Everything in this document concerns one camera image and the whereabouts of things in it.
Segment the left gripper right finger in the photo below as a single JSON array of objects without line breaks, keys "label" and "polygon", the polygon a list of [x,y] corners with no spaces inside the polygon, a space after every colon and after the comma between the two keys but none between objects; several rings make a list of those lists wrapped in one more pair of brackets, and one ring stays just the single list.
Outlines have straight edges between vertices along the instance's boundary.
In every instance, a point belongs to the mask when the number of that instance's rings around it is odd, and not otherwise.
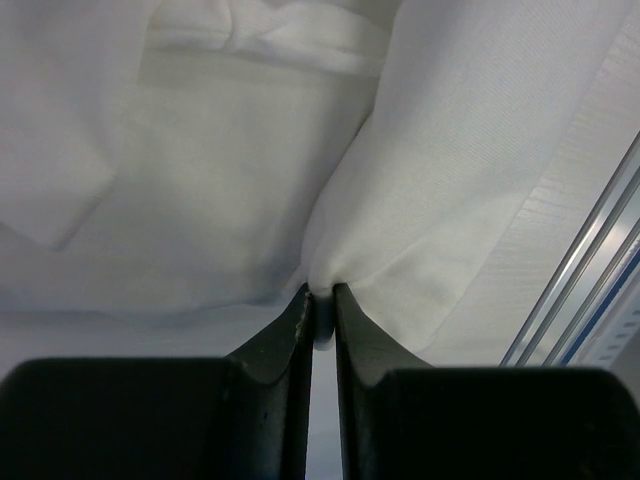
[{"label": "left gripper right finger", "polygon": [[435,367],[333,290],[347,479],[635,479],[639,412],[593,368]]}]

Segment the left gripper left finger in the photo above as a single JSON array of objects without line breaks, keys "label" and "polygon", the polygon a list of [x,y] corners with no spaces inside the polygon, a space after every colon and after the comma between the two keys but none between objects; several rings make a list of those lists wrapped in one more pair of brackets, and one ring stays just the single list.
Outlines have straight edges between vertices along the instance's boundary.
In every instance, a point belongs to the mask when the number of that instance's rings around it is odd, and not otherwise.
[{"label": "left gripper left finger", "polygon": [[314,333],[307,287],[218,358],[49,358],[1,384],[5,479],[301,479]]}]

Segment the white printed t shirt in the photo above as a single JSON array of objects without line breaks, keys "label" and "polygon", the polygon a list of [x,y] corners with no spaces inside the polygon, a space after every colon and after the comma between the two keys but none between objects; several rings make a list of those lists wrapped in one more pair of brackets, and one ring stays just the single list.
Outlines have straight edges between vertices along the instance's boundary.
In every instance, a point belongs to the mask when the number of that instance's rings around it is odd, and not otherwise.
[{"label": "white printed t shirt", "polygon": [[638,128],[635,1],[5,1],[1,366],[216,355],[340,283],[498,363]]}]

